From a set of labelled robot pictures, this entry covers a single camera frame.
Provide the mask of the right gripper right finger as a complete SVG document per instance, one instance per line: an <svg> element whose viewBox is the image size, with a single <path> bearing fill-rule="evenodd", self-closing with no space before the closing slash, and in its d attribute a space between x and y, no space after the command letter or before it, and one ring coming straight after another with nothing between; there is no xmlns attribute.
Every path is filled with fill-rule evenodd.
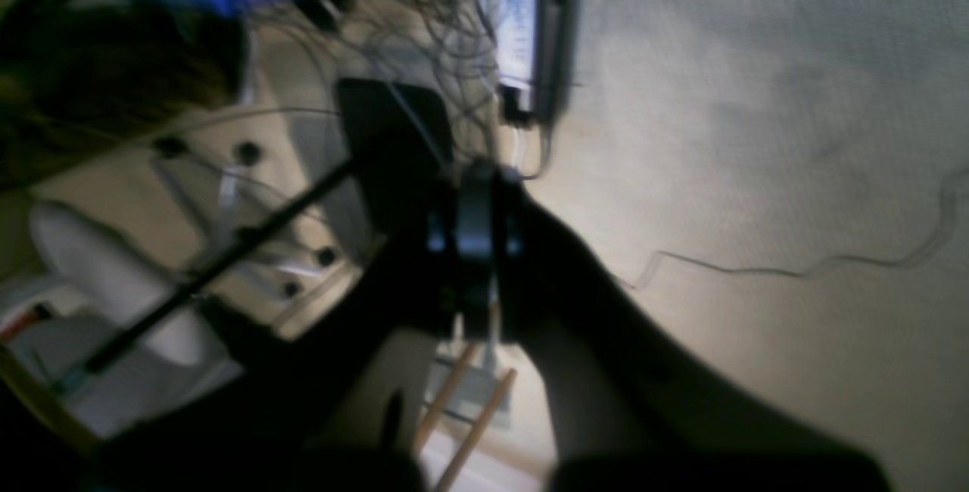
<svg viewBox="0 0 969 492"><path fill-rule="evenodd" d="M857 447L739 388L623 292L584 240L492 176L500 330L537 368L553 491L887 491Z"/></svg>

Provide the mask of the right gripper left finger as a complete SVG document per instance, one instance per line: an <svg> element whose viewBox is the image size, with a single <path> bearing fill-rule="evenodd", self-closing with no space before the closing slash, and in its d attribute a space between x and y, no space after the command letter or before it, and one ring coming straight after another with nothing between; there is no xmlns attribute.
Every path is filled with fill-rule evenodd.
<svg viewBox="0 0 969 492"><path fill-rule="evenodd" d="M491 162L433 179L318 323L228 385L99 448L93 491L423 491L427 375L456 327L487 340Z"/></svg>

